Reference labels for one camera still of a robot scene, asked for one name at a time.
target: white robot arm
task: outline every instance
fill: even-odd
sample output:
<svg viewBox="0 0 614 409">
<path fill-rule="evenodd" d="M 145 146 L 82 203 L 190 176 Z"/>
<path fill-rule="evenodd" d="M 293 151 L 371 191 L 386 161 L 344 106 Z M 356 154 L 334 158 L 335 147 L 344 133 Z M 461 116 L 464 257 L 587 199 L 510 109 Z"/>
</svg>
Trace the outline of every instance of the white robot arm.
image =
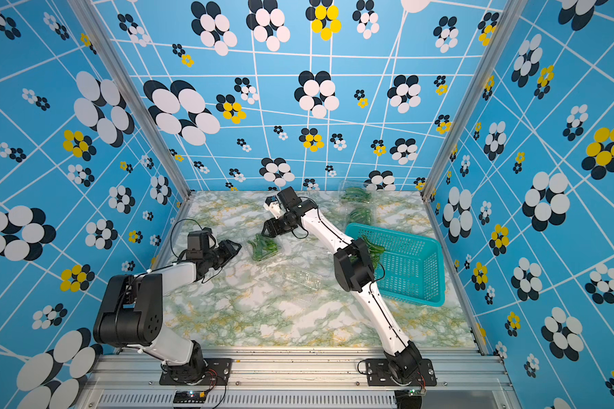
<svg viewBox="0 0 614 409">
<path fill-rule="evenodd" d="M 414 380 L 422 360 L 420 352 L 380 295 L 366 242 L 341 232 L 323 216 L 313 200 L 301 200 L 291 187 L 267 198 L 264 208 L 274 217 L 265 222 L 262 234 L 276 237 L 302 226 L 334 254 L 336 280 L 357 299 L 380 335 L 394 380 L 398 383 Z"/>
</svg>

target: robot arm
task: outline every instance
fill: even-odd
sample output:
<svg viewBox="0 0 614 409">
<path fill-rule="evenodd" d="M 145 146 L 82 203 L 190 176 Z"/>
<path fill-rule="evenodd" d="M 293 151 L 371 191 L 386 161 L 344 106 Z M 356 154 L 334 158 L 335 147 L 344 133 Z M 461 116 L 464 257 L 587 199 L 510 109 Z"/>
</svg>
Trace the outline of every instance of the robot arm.
<svg viewBox="0 0 614 409">
<path fill-rule="evenodd" d="M 396 323 L 380 295 L 366 242 L 353 240 L 341 232 L 323 216 L 315 202 L 301 200 L 291 187 L 279 192 L 277 197 L 267 198 L 264 207 L 274 218 L 265 222 L 263 234 L 276 237 L 301 226 L 334 254 L 336 281 L 352 293 L 376 328 L 393 379 L 401 384 L 414 380 L 421 354 Z"/>
<path fill-rule="evenodd" d="M 200 345 L 164 325 L 162 297 L 203 279 L 210 268 L 223 267 L 241 249 L 229 240 L 210 247 L 210 236 L 213 238 L 208 228 L 189 233 L 186 261 L 144 274 L 110 278 L 93 326 L 95 340 L 117 348 L 135 348 L 160 359 L 178 383 L 200 380 L 205 372 Z"/>
</svg>

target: marble surface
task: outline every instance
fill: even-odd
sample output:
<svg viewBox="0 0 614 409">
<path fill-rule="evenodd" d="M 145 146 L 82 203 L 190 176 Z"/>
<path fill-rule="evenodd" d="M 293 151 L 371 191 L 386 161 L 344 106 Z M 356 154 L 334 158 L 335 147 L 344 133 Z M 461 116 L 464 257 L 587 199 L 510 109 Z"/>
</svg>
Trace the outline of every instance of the marble surface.
<svg viewBox="0 0 614 409">
<path fill-rule="evenodd" d="M 277 239 L 279 255 L 262 262 L 252 260 L 247 241 L 261 232 L 270 217 L 262 206 L 270 194 L 196 193 L 187 217 L 211 227 L 217 240 L 230 239 L 244 248 L 213 279 L 164 297 L 166 325 L 203 346 L 380 346 L 363 310 L 337 284 L 332 255 L 316 237 L 298 240 L 285 234 Z M 347 212 L 339 204 L 338 192 L 299 194 L 314 199 L 323 214 L 345 230 Z M 377 226 L 434 237 L 417 192 L 374 195 Z M 186 248 L 187 234 L 194 229 L 198 227 L 191 221 L 175 229 L 177 254 Z M 296 230 L 298 237 L 304 234 Z M 448 271 L 442 307 L 385 301 L 419 347 L 474 347 Z"/>
</svg>

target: cable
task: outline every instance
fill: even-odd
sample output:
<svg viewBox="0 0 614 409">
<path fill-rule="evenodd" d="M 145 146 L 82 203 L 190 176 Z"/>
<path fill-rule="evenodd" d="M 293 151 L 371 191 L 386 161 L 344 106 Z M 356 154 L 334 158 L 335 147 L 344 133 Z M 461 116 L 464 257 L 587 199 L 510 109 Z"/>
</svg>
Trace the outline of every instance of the cable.
<svg viewBox="0 0 614 409">
<path fill-rule="evenodd" d="M 366 364 L 366 359 L 362 359 L 360 362 L 357 363 L 357 372 L 361 373 L 362 375 L 368 375 L 368 372 L 361 372 L 360 371 L 360 364 L 361 363 Z"/>
<path fill-rule="evenodd" d="M 327 228 L 328 230 L 330 230 L 330 233 L 334 234 L 334 235 L 336 236 L 336 238 L 338 238 L 339 240 L 343 241 L 344 243 L 346 243 L 346 244 L 348 244 L 348 245 L 352 244 L 352 243 L 348 243 L 348 242 L 346 242 L 346 241 L 345 241 L 345 240 L 343 240 L 341 237 L 339 237 L 339 235 L 338 235 L 337 233 L 334 233 L 334 231 L 333 231 L 331 228 L 329 228 L 329 227 L 328 227 L 328 226 L 325 224 L 325 222 L 323 222 L 323 219 L 321 218 L 321 212 L 320 212 L 320 211 L 319 211 L 319 209 L 318 209 L 318 204 L 316 204 L 316 202 L 315 202 L 313 199 L 308 198 L 308 197 L 305 197 L 305 196 L 298 196 L 298 197 L 299 197 L 299 198 L 301 198 L 301 199 L 306 199 L 306 200 L 309 200 L 309 201 L 311 201 L 311 202 L 313 203 L 313 205 L 316 207 L 316 215 L 318 216 L 318 219 L 319 219 L 319 220 L 321 221 L 321 223 L 322 223 L 322 224 L 325 226 L 325 228 Z"/>
<path fill-rule="evenodd" d="M 182 220 L 178 220 L 177 222 L 175 222 L 175 224 L 173 225 L 173 228 L 171 229 L 171 235 L 170 235 L 171 240 L 173 239 L 173 232 L 175 231 L 175 227 L 177 227 L 177 225 L 178 225 L 180 222 L 183 222 L 183 221 L 185 221 L 185 220 L 191 220 L 192 222 L 195 222 L 195 223 L 198 225 L 198 227 L 200 227 L 200 230 L 202 230 L 202 226 L 200 225 L 200 223 L 198 223 L 198 222 L 197 222 L 197 221 L 195 221 L 194 219 L 192 219 L 192 218 L 183 218 Z M 171 251 L 173 252 L 173 255 L 174 255 L 174 256 L 175 256 L 175 257 L 176 257 L 176 258 L 179 260 L 179 256 L 178 256 L 178 255 L 176 255 L 176 254 L 175 254 L 175 250 L 173 250 L 173 244 L 172 244 L 172 242 L 171 242 Z"/>
</svg>

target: black wire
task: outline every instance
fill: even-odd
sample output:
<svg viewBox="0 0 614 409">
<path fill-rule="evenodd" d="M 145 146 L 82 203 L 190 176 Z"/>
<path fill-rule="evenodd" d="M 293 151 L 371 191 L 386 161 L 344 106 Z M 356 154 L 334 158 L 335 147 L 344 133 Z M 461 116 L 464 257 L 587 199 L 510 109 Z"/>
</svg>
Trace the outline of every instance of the black wire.
<svg viewBox="0 0 614 409">
<path fill-rule="evenodd" d="M 360 362 L 358 362 L 358 363 L 357 363 L 357 372 L 361 373 L 362 375 L 368 375 L 368 373 L 367 373 L 367 372 L 361 372 L 361 371 L 360 371 L 360 364 L 361 364 L 361 363 L 366 364 L 366 359 L 362 359 Z"/>
<path fill-rule="evenodd" d="M 379 264 L 380 266 L 382 266 L 382 277 L 380 277 L 380 278 L 377 278 L 377 279 L 373 280 L 373 282 L 374 282 L 374 283 L 379 282 L 381 279 L 383 279 L 383 278 L 384 278 L 384 276 L 385 276 L 385 275 L 387 275 L 387 272 L 386 272 L 386 270 L 384 269 L 384 266 L 382 265 L 382 263 L 378 261 L 378 264 Z"/>
<path fill-rule="evenodd" d="M 173 252 L 173 255 L 174 255 L 174 256 L 175 256 L 177 259 L 179 259 L 179 256 L 178 256 L 178 255 L 176 255 L 176 254 L 175 254 L 175 250 L 173 250 L 173 242 L 172 242 L 172 240 L 173 240 L 173 232 L 175 231 L 175 227 L 177 227 L 177 225 L 178 225 L 180 222 L 183 222 L 183 221 L 185 221 L 185 220 L 191 220 L 192 222 L 195 222 L 195 223 L 198 225 L 198 227 L 200 227 L 200 230 L 202 230 L 202 226 L 200 225 L 200 223 L 198 223 L 197 221 L 195 221 L 195 220 L 194 220 L 194 219 L 192 219 L 192 218 L 183 218 L 182 220 L 178 220 L 177 222 L 175 222 L 175 224 L 173 225 L 173 228 L 171 229 L 171 236 L 170 236 L 170 237 L 171 237 L 171 251 Z"/>
<path fill-rule="evenodd" d="M 306 236 L 304 236 L 304 237 L 298 237 L 298 236 L 296 236 L 296 233 L 295 233 L 295 231 L 294 231 L 294 230 L 292 230 L 292 231 L 291 231 L 291 234 L 293 234 L 293 237 L 295 237 L 296 239 L 299 239 L 299 240 L 306 239 L 306 238 L 307 238 L 307 236 L 309 236 L 309 232 L 307 232 L 307 235 L 306 235 Z"/>
<path fill-rule="evenodd" d="M 316 207 L 316 215 L 318 216 L 318 219 L 321 221 L 321 223 L 323 223 L 323 225 L 325 226 L 325 228 L 327 228 L 328 230 L 330 230 L 330 233 L 334 234 L 334 235 L 335 235 L 335 236 L 336 236 L 336 237 L 337 237 L 339 240 L 341 240 L 341 241 L 343 241 L 344 243 L 346 243 L 346 241 L 345 241 L 345 240 L 343 240 L 341 237 L 339 237 L 339 235 L 338 235 L 337 233 L 334 233 L 334 232 L 332 231 L 332 229 L 331 229 L 331 228 L 329 228 L 329 227 L 328 227 L 328 226 L 327 226 L 327 225 L 326 225 L 326 224 L 323 222 L 323 219 L 321 218 L 321 212 L 318 210 L 318 204 L 316 204 L 316 202 L 315 202 L 313 199 L 308 198 L 308 197 L 305 197 L 305 196 L 298 196 L 298 197 L 299 197 L 299 198 L 301 198 L 301 199 L 306 199 L 306 200 L 311 201 L 311 202 L 313 203 L 313 205 Z"/>
</svg>

